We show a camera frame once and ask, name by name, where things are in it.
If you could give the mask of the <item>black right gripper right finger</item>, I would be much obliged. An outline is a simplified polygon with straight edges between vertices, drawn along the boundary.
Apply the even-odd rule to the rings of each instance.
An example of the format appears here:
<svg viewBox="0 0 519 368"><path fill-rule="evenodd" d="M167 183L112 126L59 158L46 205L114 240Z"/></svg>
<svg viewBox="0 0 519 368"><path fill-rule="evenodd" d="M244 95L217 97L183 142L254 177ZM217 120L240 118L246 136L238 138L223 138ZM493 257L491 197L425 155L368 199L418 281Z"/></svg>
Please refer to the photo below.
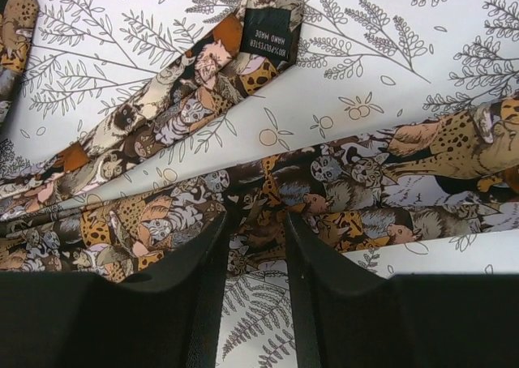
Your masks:
<svg viewBox="0 0 519 368"><path fill-rule="evenodd" d="M285 218L286 261L301 367L515 367L514 275L384 279Z"/></svg>

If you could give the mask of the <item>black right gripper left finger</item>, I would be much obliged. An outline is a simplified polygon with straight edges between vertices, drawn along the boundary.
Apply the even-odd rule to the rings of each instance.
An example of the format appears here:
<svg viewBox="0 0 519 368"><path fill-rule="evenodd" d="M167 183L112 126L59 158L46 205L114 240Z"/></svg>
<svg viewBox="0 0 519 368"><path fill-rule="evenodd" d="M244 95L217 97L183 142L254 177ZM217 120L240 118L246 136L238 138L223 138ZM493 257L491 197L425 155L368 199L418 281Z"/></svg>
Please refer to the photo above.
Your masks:
<svg viewBox="0 0 519 368"><path fill-rule="evenodd" d="M212 367L228 217L121 283L89 272L1 275L4 367Z"/></svg>

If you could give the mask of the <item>cat print brown tie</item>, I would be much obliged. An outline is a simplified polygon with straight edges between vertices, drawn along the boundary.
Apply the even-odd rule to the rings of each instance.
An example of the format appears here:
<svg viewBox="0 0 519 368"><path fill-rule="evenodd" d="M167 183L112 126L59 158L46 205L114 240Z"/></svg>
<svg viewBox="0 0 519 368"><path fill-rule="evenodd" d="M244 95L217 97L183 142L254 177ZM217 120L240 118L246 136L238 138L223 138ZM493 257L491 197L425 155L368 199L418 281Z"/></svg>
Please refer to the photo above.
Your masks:
<svg viewBox="0 0 519 368"><path fill-rule="evenodd" d="M390 274L518 263L518 0L40 0L1 138L1 268L147 267L225 211Z"/></svg>

